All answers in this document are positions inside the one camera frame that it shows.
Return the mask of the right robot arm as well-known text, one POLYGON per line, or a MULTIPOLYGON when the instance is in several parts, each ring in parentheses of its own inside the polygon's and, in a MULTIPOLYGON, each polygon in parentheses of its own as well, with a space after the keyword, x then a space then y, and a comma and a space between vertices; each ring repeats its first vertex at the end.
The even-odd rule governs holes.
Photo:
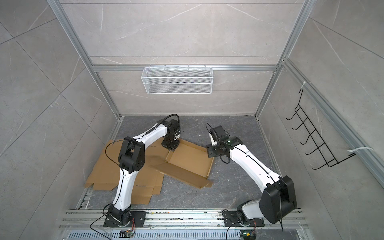
POLYGON ((241 224, 255 218, 263 218, 272 224, 283 223, 283 218, 297 208, 293 180, 281 177, 258 160, 238 137, 230 136, 222 126, 211 127, 206 123, 211 144, 207 145, 208 156, 222 158, 238 164, 256 183, 262 192, 259 200, 248 201, 237 208, 241 224))

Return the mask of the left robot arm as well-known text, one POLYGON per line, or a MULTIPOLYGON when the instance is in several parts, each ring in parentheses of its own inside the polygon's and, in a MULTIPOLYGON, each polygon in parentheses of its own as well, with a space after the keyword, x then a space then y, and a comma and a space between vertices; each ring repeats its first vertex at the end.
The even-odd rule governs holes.
POLYGON ((180 135, 180 117, 177 114, 171 114, 157 121, 146 132, 122 140, 118 155, 120 168, 118 190, 107 214, 118 225, 125 226, 130 222, 132 192, 138 172, 145 164, 146 149, 157 140, 163 139, 162 146, 169 151, 174 151, 180 144, 180 135))

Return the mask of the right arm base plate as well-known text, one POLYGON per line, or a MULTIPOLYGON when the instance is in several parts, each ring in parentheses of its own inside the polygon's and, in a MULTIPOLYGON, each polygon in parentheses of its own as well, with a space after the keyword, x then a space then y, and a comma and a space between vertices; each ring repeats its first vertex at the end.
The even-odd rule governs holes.
POLYGON ((247 219, 243 214, 238 211, 222 210, 222 216, 226 227, 264 227, 265 222, 263 218, 247 219))

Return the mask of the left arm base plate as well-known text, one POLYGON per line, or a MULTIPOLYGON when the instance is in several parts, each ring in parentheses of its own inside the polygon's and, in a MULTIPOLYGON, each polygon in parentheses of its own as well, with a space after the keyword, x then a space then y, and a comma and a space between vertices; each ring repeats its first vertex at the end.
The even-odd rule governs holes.
POLYGON ((111 228, 142 228, 146 219, 145 211, 109 211, 103 227, 111 228))

